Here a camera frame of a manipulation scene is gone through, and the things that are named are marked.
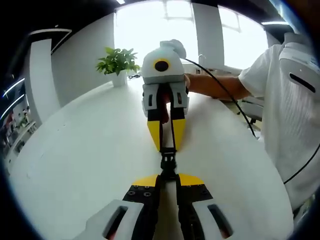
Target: black cord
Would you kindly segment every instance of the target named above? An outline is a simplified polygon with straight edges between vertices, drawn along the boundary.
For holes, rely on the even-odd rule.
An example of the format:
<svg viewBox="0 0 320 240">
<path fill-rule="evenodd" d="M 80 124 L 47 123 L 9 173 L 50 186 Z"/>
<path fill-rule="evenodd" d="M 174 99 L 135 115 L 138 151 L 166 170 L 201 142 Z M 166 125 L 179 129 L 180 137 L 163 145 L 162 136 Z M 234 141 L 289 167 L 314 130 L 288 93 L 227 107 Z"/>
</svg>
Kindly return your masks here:
<svg viewBox="0 0 320 240">
<path fill-rule="evenodd" d="M 297 176 L 310 163 L 310 161 L 315 157 L 315 155 L 317 154 L 319 148 L 320 148 L 320 143 L 319 143 L 318 147 L 316 148 L 315 152 L 313 153 L 313 155 L 305 163 L 305 165 L 303 165 L 303 167 L 300 168 L 295 174 L 293 174 L 288 180 L 284 181 L 283 184 L 286 184 L 287 182 L 291 181 L 295 176 Z"/>
<path fill-rule="evenodd" d="M 234 98 L 234 97 L 232 96 L 232 94 L 225 88 L 225 86 L 223 86 L 223 84 L 222 84 L 215 76 L 213 76 L 207 69 L 205 69 L 205 68 L 204 68 L 203 66 L 201 66 L 200 64 L 198 64 L 198 63 L 196 63 L 196 62 L 194 62 L 194 61 L 191 61 L 191 60 L 189 60 L 189 59 L 186 59 L 186 58 L 185 58 L 185 60 L 187 60 L 188 62 L 196 65 L 196 66 L 199 67 L 199 68 L 201 68 L 203 71 L 205 71 L 207 74 L 209 74 L 209 75 L 220 85 L 220 87 L 228 94 L 228 96 L 231 98 L 231 100 L 233 101 L 233 103 L 234 103 L 234 104 L 236 105 L 236 107 L 239 109 L 240 113 L 243 115 L 246 123 L 249 125 L 249 128 L 250 128 L 250 130 L 251 130 L 251 132 L 252 132 L 252 135 L 253 135 L 254 137 L 256 137 L 255 132 L 254 132 L 254 130 L 253 130 L 253 128 L 252 128 L 252 126 L 251 126 L 251 124 L 250 124 L 247 116 L 245 115 L 244 111 L 242 111 L 241 107 L 238 105 L 238 103 L 237 103 L 237 101 L 235 100 L 235 98 Z"/>
</svg>

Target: window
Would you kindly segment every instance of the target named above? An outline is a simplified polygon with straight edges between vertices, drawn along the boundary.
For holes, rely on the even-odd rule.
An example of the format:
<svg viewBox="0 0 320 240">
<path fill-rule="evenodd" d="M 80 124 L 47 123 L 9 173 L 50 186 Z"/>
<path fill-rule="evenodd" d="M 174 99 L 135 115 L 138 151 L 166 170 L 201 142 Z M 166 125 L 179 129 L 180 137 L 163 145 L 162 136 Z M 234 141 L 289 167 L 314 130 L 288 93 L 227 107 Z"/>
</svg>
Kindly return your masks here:
<svg viewBox="0 0 320 240">
<path fill-rule="evenodd" d="M 160 46 L 177 39 L 187 58 L 198 61 L 198 42 L 192 5 L 187 0 L 150 0 L 120 7 L 115 15 L 114 45 L 134 49 L 137 64 Z"/>
<path fill-rule="evenodd" d="M 224 44 L 224 65 L 246 69 L 268 48 L 264 28 L 250 18 L 219 6 Z"/>
</svg>

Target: potted plant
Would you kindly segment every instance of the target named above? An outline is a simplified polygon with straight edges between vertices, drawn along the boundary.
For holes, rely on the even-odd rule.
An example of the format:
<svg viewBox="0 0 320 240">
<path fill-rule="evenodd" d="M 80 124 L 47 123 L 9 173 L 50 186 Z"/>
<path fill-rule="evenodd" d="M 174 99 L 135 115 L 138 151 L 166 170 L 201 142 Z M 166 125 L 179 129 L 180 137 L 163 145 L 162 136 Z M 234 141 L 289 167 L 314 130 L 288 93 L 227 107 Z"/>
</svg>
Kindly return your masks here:
<svg viewBox="0 0 320 240">
<path fill-rule="evenodd" d="M 133 50 L 133 48 L 121 50 L 106 47 L 107 56 L 99 58 L 100 62 L 96 65 L 96 70 L 112 80 L 115 87 L 127 84 L 127 71 L 137 72 L 140 69 L 135 63 L 137 53 L 132 53 Z"/>
</svg>

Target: white pot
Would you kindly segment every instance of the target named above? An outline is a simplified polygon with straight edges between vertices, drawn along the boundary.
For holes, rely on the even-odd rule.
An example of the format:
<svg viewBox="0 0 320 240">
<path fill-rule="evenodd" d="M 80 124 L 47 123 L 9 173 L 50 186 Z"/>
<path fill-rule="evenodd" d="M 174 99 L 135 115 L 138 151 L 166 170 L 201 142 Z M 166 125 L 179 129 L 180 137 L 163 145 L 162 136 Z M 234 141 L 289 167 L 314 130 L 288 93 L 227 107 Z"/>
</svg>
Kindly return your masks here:
<svg viewBox="0 0 320 240">
<path fill-rule="evenodd" d="M 119 75 L 110 73 L 107 75 L 107 78 L 112 81 L 114 87 L 121 87 L 127 84 L 127 71 L 122 70 Z"/>
</svg>

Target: green plant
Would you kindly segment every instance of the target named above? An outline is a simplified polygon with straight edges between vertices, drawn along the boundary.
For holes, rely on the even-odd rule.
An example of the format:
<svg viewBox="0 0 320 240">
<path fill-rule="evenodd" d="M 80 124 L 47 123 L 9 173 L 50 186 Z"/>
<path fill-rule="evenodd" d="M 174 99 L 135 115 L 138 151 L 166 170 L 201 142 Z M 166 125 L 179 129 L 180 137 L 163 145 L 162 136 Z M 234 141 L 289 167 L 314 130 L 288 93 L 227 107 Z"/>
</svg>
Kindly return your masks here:
<svg viewBox="0 0 320 240">
<path fill-rule="evenodd" d="M 133 70 L 137 72 L 140 69 L 135 63 L 135 56 L 137 53 L 132 53 L 133 48 L 126 49 L 113 49 L 110 47 L 105 48 L 105 52 L 108 54 L 106 57 L 99 58 L 100 62 L 96 65 L 96 70 L 104 75 L 116 73 L 119 75 L 122 70 Z"/>
</svg>

